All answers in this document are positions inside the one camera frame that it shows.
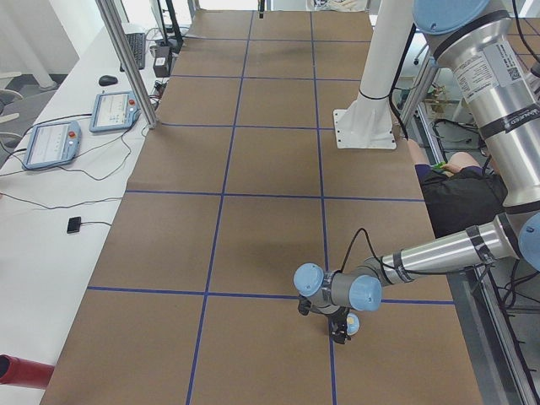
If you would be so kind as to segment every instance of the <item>red cylinder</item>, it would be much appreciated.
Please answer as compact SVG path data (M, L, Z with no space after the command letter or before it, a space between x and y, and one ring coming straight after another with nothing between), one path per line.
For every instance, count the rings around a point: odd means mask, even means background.
M25 386L45 390L54 371L54 366L36 363L18 357L0 355L0 384Z

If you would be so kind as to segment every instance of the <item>blue joint cap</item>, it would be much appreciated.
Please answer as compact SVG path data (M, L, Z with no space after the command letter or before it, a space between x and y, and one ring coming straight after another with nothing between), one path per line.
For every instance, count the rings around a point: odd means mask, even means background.
M414 23L429 35L444 35L475 20L489 0L414 0Z
M519 236L523 258L540 272L540 213L529 218Z
M353 336L359 329L360 319L355 314L349 312L347 315L347 334Z
M294 286L305 297L311 297L322 286L324 272L313 263L306 263L298 267L294 274Z
M382 286L378 278L363 275L356 278L348 291L348 302L357 311L377 311L381 306Z

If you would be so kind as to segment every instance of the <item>white table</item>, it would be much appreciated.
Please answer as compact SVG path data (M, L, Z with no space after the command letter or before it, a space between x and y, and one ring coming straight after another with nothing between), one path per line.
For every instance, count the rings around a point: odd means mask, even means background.
M128 25L126 32L136 27ZM147 52L146 68L140 71L148 93L154 87L153 59ZM98 85L104 74L117 76L118 84ZM95 96L130 89L111 40L103 29L38 117L38 122L72 114L92 112ZM89 119L79 121L83 130L82 153L109 142L122 132L93 135ZM124 137L132 149L127 162L112 176L94 181L83 173L59 169L24 172L0 177L0 192L45 204L69 206L108 197L122 197L127 178L143 146L146 121L141 116ZM26 147L28 136L20 148ZM121 140L76 158L66 166L83 169L96 177L114 170L127 155ZM0 174L21 169L11 158ZM0 352L54 365L62 351L90 275L109 231L105 224L89 224L77 234L66 232L68 219L111 223L120 201L100 202L69 209L45 210L26 202L0 198ZM0 386L0 403L38 404L42 390Z

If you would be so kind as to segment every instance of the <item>computer mouse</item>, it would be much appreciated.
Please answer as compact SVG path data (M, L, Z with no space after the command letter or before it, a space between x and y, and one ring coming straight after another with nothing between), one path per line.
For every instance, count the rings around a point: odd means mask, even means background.
M106 74L105 76L100 77L100 81L98 83L100 86L110 86L111 84L117 84L118 78Z

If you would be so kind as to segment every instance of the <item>black clothing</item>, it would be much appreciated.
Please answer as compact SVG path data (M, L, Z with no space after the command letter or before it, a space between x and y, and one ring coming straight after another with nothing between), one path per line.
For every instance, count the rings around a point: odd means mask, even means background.
M499 175L482 177L468 168L451 177L431 171L420 186L437 238L491 222L508 193Z

